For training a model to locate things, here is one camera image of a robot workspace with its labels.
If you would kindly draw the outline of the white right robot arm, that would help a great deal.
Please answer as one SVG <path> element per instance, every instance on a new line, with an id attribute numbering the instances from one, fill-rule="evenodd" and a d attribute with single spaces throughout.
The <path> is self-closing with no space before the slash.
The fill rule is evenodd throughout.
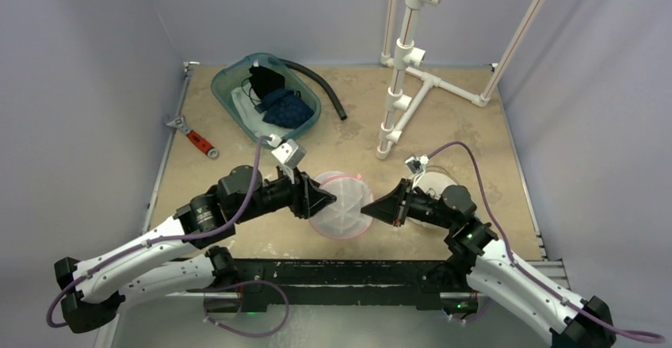
<path id="1" fill-rule="evenodd" d="M 403 179 L 387 195 L 364 206 L 362 213 L 400 227 L 407 218 L 448 230 L 451 253 L 447 284 L 482 293 L 532 328 L 550 347 L 611 347 L 609 306 L 592 296 L 585 300 L 559 285 L 508 250 L 491 224 L 476 215 L 477 206 L 462 185 L 445 187 L 438 197 Z"/>

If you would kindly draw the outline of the black bra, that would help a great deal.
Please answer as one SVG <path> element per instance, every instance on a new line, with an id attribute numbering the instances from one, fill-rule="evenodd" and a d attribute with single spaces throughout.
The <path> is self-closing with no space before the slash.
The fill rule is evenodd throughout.
<path id="1" fill-rule="evenodd" d="M 301 92 L 287 86 L 282 74 L 260 65 L 250 67 L 249 73 L 242 83 L 250 88 L 243 93 L 254 111 L 262 115 L 263 122 L 296 129 L 314 116 L 315 111 L 303 100 Z"/>

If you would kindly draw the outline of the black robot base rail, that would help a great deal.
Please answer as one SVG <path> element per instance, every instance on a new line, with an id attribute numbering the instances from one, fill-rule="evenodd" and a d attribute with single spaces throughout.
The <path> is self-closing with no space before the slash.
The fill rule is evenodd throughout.
<path id="1" fill-rule="evenodd" d="M 411 306 L 447 314 L 477 312 L 484 298 L 446 260 L 289 260 L 240 258 L 205 287 L 230 293 L 245 312 L 270 305 Z"/>

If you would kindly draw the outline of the pink-trimmed white laundry bag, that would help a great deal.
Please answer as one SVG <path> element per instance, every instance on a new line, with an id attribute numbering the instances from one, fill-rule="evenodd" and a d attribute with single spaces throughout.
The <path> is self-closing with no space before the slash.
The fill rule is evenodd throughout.
<path id="1" fill-rule="evenodd" d="M 316 232 L 331 239 L 352 239 L 370 228 L 373 219 L 361 210 L 373 202 L 374 196 L 361 174 L 327 171 L 315 180 L 320 189 L 337 197 L 333 204 L 309 219 Z"/>

